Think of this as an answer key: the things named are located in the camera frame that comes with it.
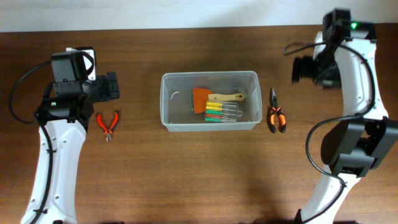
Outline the orange-black needle-nose pliers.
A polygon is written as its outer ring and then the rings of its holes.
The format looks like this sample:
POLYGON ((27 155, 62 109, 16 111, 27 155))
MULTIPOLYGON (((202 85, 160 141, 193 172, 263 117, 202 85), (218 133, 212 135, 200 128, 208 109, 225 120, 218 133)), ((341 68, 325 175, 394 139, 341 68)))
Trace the orange-black needle-nose pliers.
POLYGON ((278 104, 277 96, 275 90, 273 88, 270 89, 270 107, 269 113, 267 117, 268 127, 272 133, 277 132, 277 128, 275 126, 275 118, 279 119, 279 131, 282 133, 286 132, 287 122, 284 113, 282 112, 281 107, 278 104))

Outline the orange scraper with wooden handle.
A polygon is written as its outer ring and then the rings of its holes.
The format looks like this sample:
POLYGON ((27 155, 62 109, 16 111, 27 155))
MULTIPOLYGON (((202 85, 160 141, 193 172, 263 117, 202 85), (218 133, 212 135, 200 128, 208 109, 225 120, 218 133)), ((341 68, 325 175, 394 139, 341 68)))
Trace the orange scraper with wooden handle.
POLYGON ((193 109, 195 114, 204 113, 206 109, 206 102, 231 102, 231 101, 243 101, 246 98, 246 94, 239 92, 230 95, 223 95, 219 93, 213 93, 211 90, 206 88, 193 88, 193 109))

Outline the clear case of screwdrivers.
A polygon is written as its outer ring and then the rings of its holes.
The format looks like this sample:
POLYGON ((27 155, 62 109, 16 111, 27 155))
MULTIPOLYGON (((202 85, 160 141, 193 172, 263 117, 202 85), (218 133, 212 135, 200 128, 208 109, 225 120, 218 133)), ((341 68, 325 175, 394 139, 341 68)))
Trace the clear case of screwdrivers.
POLYGON ((243 112, 234 102, 206 102, 205 121, 210 123, 235 123, 243 112))

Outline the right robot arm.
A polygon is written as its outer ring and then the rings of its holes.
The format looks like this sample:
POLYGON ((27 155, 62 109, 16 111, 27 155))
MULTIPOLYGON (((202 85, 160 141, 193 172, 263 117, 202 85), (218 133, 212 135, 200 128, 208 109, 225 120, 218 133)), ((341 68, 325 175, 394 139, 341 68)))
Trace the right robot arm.
POLYGON ((377 168, 397 141, 397 122, 382 103, 375 68, 376 30, 347 9, 323 17, 311 57, 296 57, 292 81, 311 78, 343 93, 343 114, 321 144, 320 180, 295 223, 332 223, 349 191, 377 168))

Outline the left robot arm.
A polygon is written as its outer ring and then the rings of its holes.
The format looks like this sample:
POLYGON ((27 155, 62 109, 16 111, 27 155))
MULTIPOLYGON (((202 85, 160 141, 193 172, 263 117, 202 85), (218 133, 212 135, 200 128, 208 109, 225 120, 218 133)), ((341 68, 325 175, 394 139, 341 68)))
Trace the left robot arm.
POLYGON ((34 113, 40 149, 34 186, 22 223, 76 223, 78 161, 94 104, 120 97, 115 72, 96 75, 92 47, 51 56, 54 80, 34 113))

